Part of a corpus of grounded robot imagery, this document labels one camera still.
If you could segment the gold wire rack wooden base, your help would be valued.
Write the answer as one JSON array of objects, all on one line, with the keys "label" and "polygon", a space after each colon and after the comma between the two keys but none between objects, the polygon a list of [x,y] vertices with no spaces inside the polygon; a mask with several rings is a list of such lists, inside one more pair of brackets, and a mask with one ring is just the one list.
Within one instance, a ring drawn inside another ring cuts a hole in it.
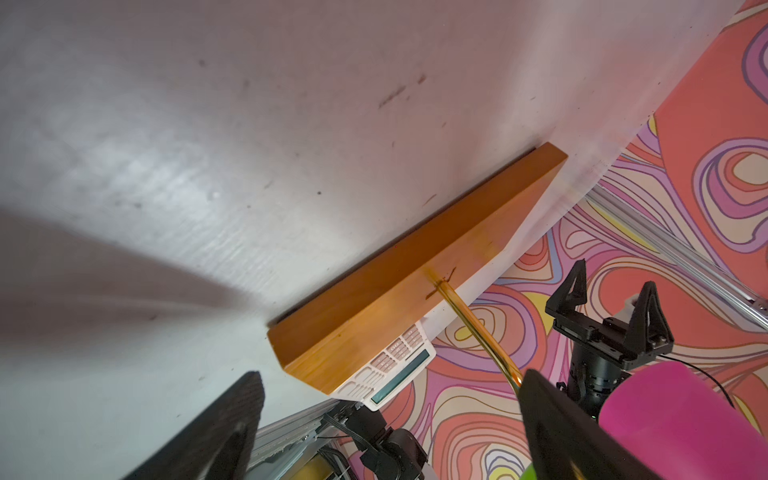
[{"label": "gold wire rack wooden base", "polygon": [[545,143],[365,262],[268,331],[288,375],[327,395],[510,243],[566,162]]}]

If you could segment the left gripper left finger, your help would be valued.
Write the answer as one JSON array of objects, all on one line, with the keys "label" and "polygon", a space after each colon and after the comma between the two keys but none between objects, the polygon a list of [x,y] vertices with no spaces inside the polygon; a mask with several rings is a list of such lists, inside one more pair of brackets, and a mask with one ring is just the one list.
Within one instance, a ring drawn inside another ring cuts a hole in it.
[{"label": "left gripper left finger", "polygon": [[242,479],[251,458],[265,392],[261,375],[241,376],[128,479]]}]

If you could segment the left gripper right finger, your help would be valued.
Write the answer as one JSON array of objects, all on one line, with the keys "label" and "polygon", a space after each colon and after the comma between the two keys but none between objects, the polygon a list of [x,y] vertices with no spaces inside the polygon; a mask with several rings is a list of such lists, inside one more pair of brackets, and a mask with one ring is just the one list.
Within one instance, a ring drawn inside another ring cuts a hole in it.
[{"label": "left gripper right finger", "polygon": [[525,372],[518,402],[538,479],[658,477],[538,371]]}]

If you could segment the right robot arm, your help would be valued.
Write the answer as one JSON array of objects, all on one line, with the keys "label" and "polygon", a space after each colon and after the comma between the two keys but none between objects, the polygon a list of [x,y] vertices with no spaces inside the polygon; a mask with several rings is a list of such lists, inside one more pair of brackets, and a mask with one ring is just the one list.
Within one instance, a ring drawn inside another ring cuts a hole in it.
[{"label": "right robot arm", "polygon": [[630,303],[627,320],[594,320],[577,310],[586,303],[587,268],[580,259],[547,300],[545,311],[553,317],[554,329],[573,343],[568,380],[558,388],[596,419],[631,370],[672,351],[674,336],[652,281]]}]

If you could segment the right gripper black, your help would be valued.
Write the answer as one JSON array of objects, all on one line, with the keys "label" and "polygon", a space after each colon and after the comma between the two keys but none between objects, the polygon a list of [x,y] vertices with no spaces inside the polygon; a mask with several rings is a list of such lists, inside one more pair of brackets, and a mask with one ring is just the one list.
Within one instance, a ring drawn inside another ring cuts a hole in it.
[{"label": "right gripper black", "polygon": [[586,261],[577,260],[545,304],[555,329],[588,351],[621,369],[635,369],[672,351],[674,336],[663,314],[656,284],[645,282],[628,320],[602,322],[578,312],[587,303]]}]

